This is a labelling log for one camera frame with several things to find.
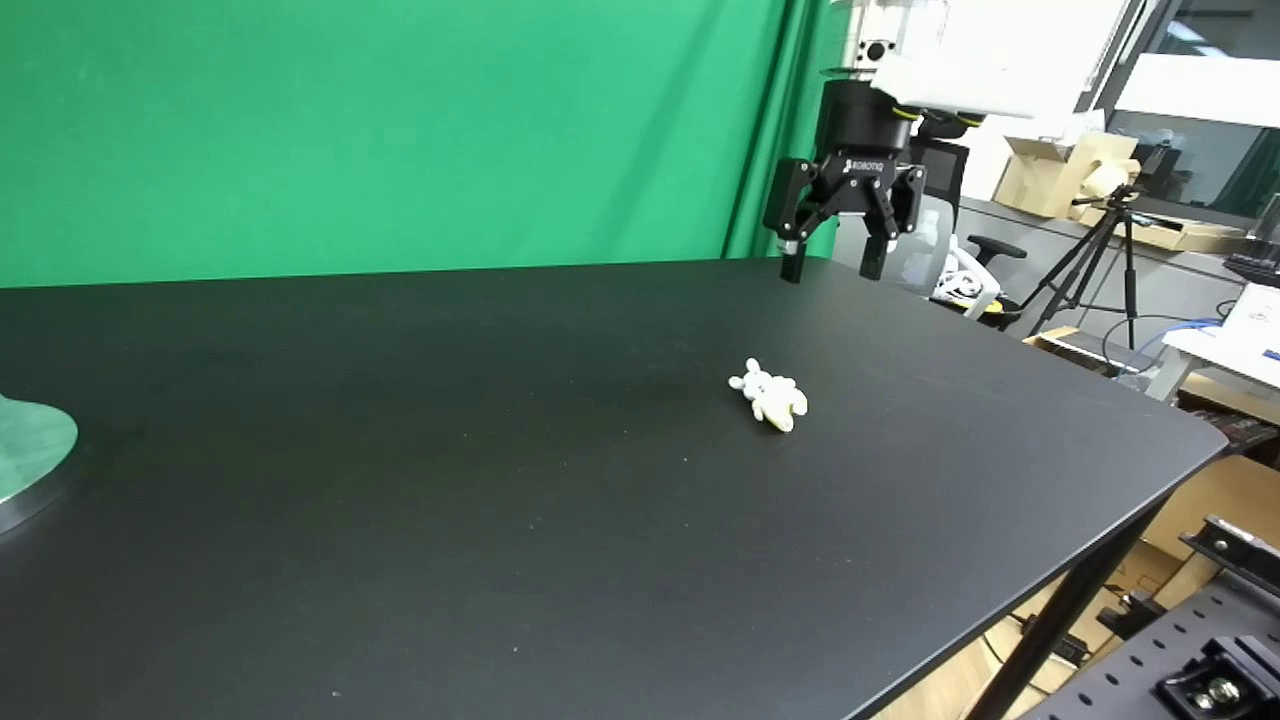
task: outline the green screen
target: green screen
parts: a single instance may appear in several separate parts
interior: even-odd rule
[[[3,0],[0,284],[710,260],[788,25],[782,0]]]

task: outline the light stand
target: light stand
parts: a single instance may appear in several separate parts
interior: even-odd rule
[[[1124,340],[1137,348],[1137,273],[1133,273],[1133,198],[1137,183],[1120,183],[1105,215],[1060,257],[1046,276],[1031,289],[1031,296],[1020,306],[1031,306],[1040,292],[1050,292],[1043,313],[1031,322],[1031,336],[1060,313],[1060,306],[1078,306],[1097,262],[1105,260],[1115,227],[1124,227],[1120,246],[1124,246]]]

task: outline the white object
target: white object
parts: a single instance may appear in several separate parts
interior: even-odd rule
[[[1144,53],[1115,107],[1210,125],[1280,127],[1280,95],[1265,91],[1276,85],[1276,58]]]
[[[799,385],[791,375],[764,373],[755,355],[749,355],[745,375],[727,375],[727,386],[745,391],[745,399],[750,399],[750,417],[768,420],[776,431],[791,431],[794,417],[807,417]]]
[[[1085,176],[1078,190],[1105,198],[1105,195],[1112,195],[1120,183],[1133,183],[1137,171],[1139,171],[1137,160],[1105,155],[1105,160],[1097,160],[1097,169]]]
[[[911,0],[861,0],[847,25],[842,67],[874,71],[874,64],[885,58],[879,53],[903,42]]]
[[[1280,351],[1280,289],[1249,284],[1225,332],[1241,348]]]
[[[1236,373],[1242,381],[1280,386],[1280,361],[1270,361],[1265,342],[1241,340],[1228,327],[1169,332],[1164,348],[1173,348],[1173,361],[1164,361],[1161,373],[1146,385],[1146,394],[1161,399],[1161,405],[1173,399],[1173,391],[1182,385],[1182,375],[1196,363],[1215,363],[1215,369],[1228,369],[1228,373]]]
[[[1124,8],[1129,0],[911,0],[901,12],[901,53],[874,64],[874,85],[925,107],[1069,115],[1097,78]]]
[[[952,237],[952,253],[933,289],[933,301],[947,301],[963,306],[968,320],[981,320],[986,305],[1000,301],[1000,281],[975,257],[968,257]]]
[[[886,253],[885,281],[895,281],[895,289],[903,292],[926,296],[935,276],[942,273],[947,238],[952,238],[952,203],[935,195],[918,195],[918,219]]]
[[[28,492],[71,454],[76,435],[66,412],[0,394],[0,531],[31,514]]]

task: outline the table surface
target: table surface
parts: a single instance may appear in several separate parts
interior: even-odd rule
[[[0,292],[0,336],[92,435],[0,540],[11,720],[842,715],[1225,443],[833,262]]]
[[[1169,348],[1188,351],[1204,363],[1219,363],[1257,385],[1280,386],[1280,361],[1266,361],[1265,348],[1232,342],[1228,332],[1182,327],[1164,336]]]

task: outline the wire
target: wire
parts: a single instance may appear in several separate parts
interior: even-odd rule
[[[1112,305],[1078,305],[1087,313],[1124,313],[1124,306],[1112,306]],[[1204,314],[1173,314],[1173,313],[1137,313],[1133,320],[1169,320],[1169,322],[1192,322],[1192,320],[1204,320]]]
[[[1004,667],[1009,659],[995,652],[995,645],[986,639],[986,631],[982,631],[982,646],[986,646],[986,655]]]
[[[1112,348],[1112,336],[1115,336],[1120,322],[1129,322],[1129,314],[1115,320],[1115,322],[1105,332],[1105,340],[1097,340],[1097,351],[1105,355],[1107,369],[1112,369],[1112,351],[1107,351],[1107,348]]]
[[[1151,336],[1151,340],[1146,340],[1144,348],[1137,348],[1137,351],[1139,351],[1139,355],[1151,355],[1146,369],[1155,369],[1155,363],[1164,361],[1169,342],[1164,342],[1164,336]]]
[[[1087,313],[1105,313],[1105,306],[1097,306],[1097,296],[1105,296],[1115,262],[1120,262],[1120,253],[1107,257],[1107,266],[1105,266],[1105,276],[1091,284],[1087,305],[1078,305],[1078,306],[1085,306],[1085,313],[1078,313],[1078,322],[1087,320]]]

